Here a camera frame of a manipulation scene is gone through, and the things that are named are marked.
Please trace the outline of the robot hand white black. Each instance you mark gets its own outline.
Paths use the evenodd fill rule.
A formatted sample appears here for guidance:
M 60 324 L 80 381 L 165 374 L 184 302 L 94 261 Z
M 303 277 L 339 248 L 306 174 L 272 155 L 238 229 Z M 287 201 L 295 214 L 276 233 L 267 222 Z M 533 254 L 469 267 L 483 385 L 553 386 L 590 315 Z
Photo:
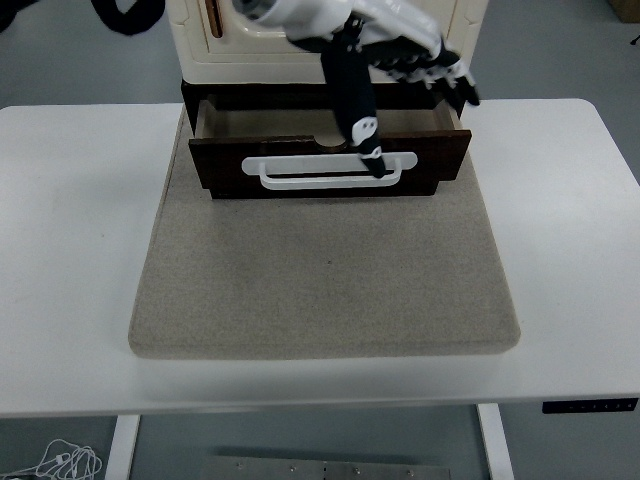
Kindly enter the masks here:
M 370 68 L 428 102 L 438 90 L 454 109 L 480 103 L 467 65 L 448 48 L 438 22 L 406 1 L 236 1 L 233 7 L 319 54 L 337 127 L 377 179 L 386 167 Z

